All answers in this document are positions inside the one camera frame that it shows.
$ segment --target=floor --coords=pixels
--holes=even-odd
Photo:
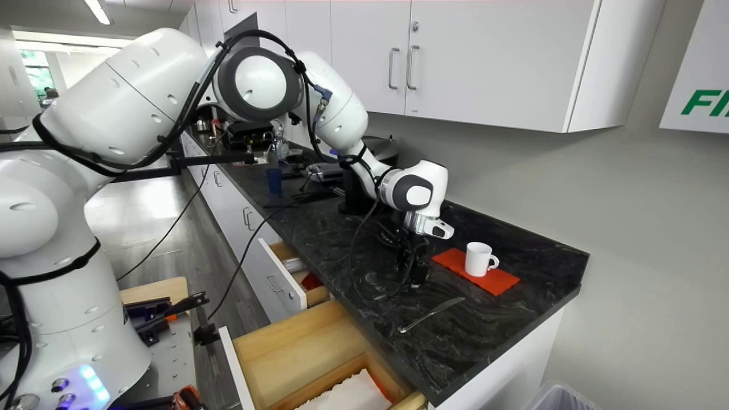
[[[185,172],[179,177],[108,184],[92,195],[87,204],[87,218],[102,241],[102,252],[111,260],[115,275],[132,269],[160,241],[194,194],[196,186]],[[165,241],[120,287],[186,275],[194,293],[206,292],[210,311],[218,303],[235,266],[237,261],[204,201],[194,197]],[[227,326],[229,334],[244,334],[268,324],[244,275],[237,275],[214,324]],[[221,349],[196,349],[196,364],[198,385],[210,407],[239,407]]]

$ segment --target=black granite countertop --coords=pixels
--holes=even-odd
[[[498,254],[501,269],[520,275],[522,283],[495,299],[430,264],[430,278],[419,293],[400,292],[377,299],[395,290],[395,252],[375,238],[377,223],[367,223],[356,236],[359,216],[342,216],[340,197],[272,209],[268,206],[266,165],[223,164],[221,168],[348,307],[389,364],[434,405],[573,299],[588,264],[583,250],[444,202],[441,218],[455,227],[455,236],[433,241],[433,252],[484,241]],[[300,184],[303,179],[285,179],[285,197],[291,197]],[[399,334],[395,327],[454,295],[465,295],[465,303],[434,313],[408,334]]]

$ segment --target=coffee mug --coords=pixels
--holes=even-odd
[[[483,241],[468,241],[465,245],[465,271],[473,278],[483,278],[488,271],[498,266],[498,258],[491,245]]]

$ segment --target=red mat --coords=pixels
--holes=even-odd
[[[483,278],[468,275],[465,271],[465,252],[460,247],[449,247],[444,252],[436,252],[433,261],[473,283],[475,287],[489,292],[491,295],[501,295],[503,292],[513,290],[520,283],[516,275],[501,269],[491,269]]]

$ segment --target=open drawer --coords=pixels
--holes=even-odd
[[[221,341],[246,410],[297,407],[359,369],[369,372],[391,407],[426,405],[419,392],[394,375],[337,301],[237,339],[221,327]]]
[[[293,272],[287,269],[293,258],[295,252],[283,241],[255,238],[246,278],[270,320],[287,318],[328,299],[328,290],[300,261],[297,269],[288,264]]]

